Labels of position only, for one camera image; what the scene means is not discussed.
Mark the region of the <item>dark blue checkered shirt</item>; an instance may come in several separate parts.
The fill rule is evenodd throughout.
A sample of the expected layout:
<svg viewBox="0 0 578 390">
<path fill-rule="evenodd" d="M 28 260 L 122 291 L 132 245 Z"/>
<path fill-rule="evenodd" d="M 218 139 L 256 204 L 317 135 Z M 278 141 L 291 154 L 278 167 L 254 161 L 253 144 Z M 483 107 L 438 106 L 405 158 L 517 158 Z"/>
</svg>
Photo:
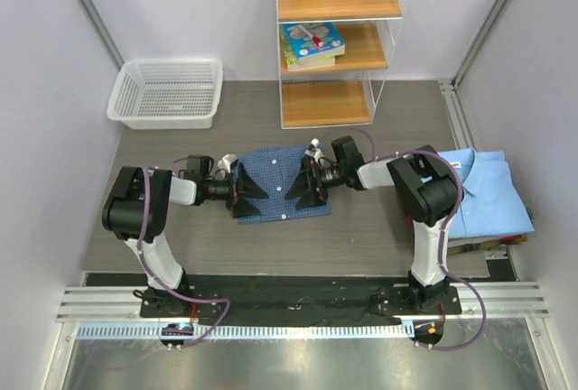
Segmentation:
<svg viewBox="0 0 578 390">
<path fill-rule="evenodd" d="M 249 199 L 249 202 L 259 209 L 260 214 L 239 218 L 239 225 L 323 217 L 331 214 L 329 203 L 316 208 L 297 209 L 298 199 L 284 198 L 300 171 L 306 148 L 306 144 L 266 147 L 239 157 L 247 174 L 268 194 L 266 200 Z"/>
</svg>

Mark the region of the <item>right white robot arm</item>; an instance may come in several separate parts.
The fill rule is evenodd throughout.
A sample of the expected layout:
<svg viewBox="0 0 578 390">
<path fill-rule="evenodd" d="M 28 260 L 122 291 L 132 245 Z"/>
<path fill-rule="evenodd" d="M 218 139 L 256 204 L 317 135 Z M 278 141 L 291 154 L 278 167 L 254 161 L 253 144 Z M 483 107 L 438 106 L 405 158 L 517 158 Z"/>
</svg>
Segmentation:
<svg viewBox="0 0 578 390">
<path fill-rule="evenodd" d="M 408 302 L 427 313 L 449 294 L 447 269 L 449 230 L 461 205 L 461 180 L 453 167 L 431 146 L 367 162 L 350 136 L 331 142 L 335 158 L 323 156 L 314 139 L 301 159 L 299 173 L 286 192 L 298 210 L 323 206 L 329 189 L 393 187 L 414 229 L 414 260 L 408 271 Z"/>
</svg>

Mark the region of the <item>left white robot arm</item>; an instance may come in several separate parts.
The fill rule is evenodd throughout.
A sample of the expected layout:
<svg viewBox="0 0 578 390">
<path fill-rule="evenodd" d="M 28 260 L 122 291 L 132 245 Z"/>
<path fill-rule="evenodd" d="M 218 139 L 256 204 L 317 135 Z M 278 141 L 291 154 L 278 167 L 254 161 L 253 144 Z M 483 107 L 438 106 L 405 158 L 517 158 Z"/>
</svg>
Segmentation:
<svg viewBox="0 0 578 390">
<path fill-rule="evenodd" d="M 188 275 L 174 258 L 164 233 L 169 206 L 225 203 L 233 218 L 258 216 L 251 202 L 268 193 L 247 173 L 236 155 L 215 161 L 189 155 L 186 166 L 171 170 L 125 166 L 120 169 L 102 210 L 102 225 L 134 252 L 147 276 L 147 288 L 135 296 L 162 315 L 185 315 L 192 306 Z"/>
</svg>

